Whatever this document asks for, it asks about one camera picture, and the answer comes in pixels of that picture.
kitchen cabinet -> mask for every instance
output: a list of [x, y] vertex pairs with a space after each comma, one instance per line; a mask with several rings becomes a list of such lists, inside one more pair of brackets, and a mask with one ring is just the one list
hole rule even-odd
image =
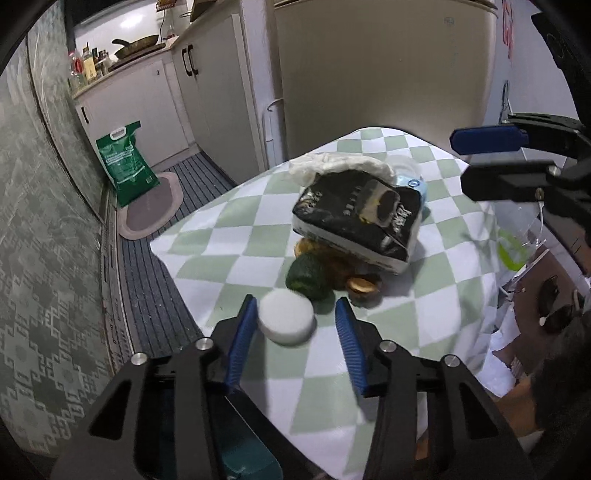
[[152, 167], [187, 149], [162, 60], [115, 74], [77, 99], [86, 133], [96, 140], [137, 120], [136, 145]]
[[242, 183], [266, 166], [235, 5], [190, 27], [175, 43], [173, 58], [197, 143], [232, 180]]

green and white tablecloth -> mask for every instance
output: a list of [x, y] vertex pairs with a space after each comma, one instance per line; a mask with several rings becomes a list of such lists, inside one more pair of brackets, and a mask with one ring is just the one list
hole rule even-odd
[[[364, 128], [317, 152], [363, 153], [381, 160], [406, 154], [420, 163], [428, 203], [408, 270], [384, 275], [380, 306], [356, 309], [383, 338], [412, 353], [459, 355], [476, 371], [486, 354], [497, 301], [496, 222], [489, 204], [462, 195], [461, 160], [389, 128]], [[299, 235], [291, 209], [300, 187], [283, 164], [224, 194], [151, 244], [205, 334], [237, 314], [244, 296], [259, 300], [285, 288]], [[242, 388], [310, 460], [337, 479], [361, 478], [376, 416], [375, 399], [359, 401], [335, 329], [334, 300], [320, 306], [305, 345], [278, 346], [257, 334]], [[420, 428], [426, 424], [420, 408]]]

white round object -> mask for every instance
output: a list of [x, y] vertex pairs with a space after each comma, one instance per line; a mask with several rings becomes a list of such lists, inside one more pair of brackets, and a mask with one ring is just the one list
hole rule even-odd
[[273, 290], [258, 307], [259, 328], [271, 341], [280, 345], [305, 342], [316, 326], [312, 302], [291, 290]]

red writing on wall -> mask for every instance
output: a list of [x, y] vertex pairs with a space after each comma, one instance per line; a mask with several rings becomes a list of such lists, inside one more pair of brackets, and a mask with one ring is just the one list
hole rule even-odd
[[513, 61], [513, 9], [510, 0], [502, 0], [503, 43], [509, 48], [509, 60]]

green bag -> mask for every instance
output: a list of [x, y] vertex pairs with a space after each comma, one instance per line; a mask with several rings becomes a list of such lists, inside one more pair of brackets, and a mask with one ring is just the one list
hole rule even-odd
[[135, 131], [139, 127], [141, 123], [134, 122], [96, 141], [105, 168], [113, 180], [120, 207], [129, 205], [160, 183], [135, 148]]

